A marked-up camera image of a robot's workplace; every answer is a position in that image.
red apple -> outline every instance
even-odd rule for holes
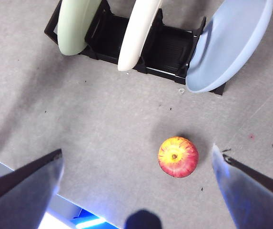
[[[194,144],[183,137],[171,137],[164,141],[158,154],[162,170],[170,176],[182,178],[197,167],[199,154]]]

small crumb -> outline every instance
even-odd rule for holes
[[[180,88],[180,89],[179,89],[179,93],[180,93],[180,94],[184,94],[184,92],[185,92],[185,88]]]
[[[254,140],[254,139],[255,139],[255,135],[250,134],[250,135],[249,135],[249,138],[252,139],[252,140]]]
[[[228,151],[231,151],[231,150],[232,150],[232,148],[230,148],[230,149],[225,149],[225,150],[222,151],[222,153],[225,153],[225,152],[228,152]]]

white plate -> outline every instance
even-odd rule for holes
[[[118,59],[118,71],[128,71],[138,62],[162,0],[136,0]]]
[[[87,46],[85,35],[101,0],[62,0],[58,19],[58,46],[64,55],[76,55]]]
[[[273,0],[225,0],[201,35],[187,72],[194,93],[213,90],[232,78],[259,45]]]

gray carpet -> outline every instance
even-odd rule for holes
[[[134,4],[109,2],[120,16]],[[197,28],[221,2],[165,0],[164,22]],[[146,209],[164,229],[234,228],[209,152],[213,143],[231,148],[229,155],[273,178],[273,16],[254,55],[217,96],[180,94],[183,86],[170,80],[62,56],[43,33],[56,5],[0,0],[0,161],[15,169],[62,148],[60,194],[120,227]],[[173,135],[200,153],[183,179],[157,161]]]

blue light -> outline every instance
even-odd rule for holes
[[[104,218],[99,218],[99,219],[92,219],[89,221],[85,221],[83,223],[79,223],[76,225],[77,229],[84,229],[84,228],[90,228],[99,224],[102,224],[106,222],[106,220]]]

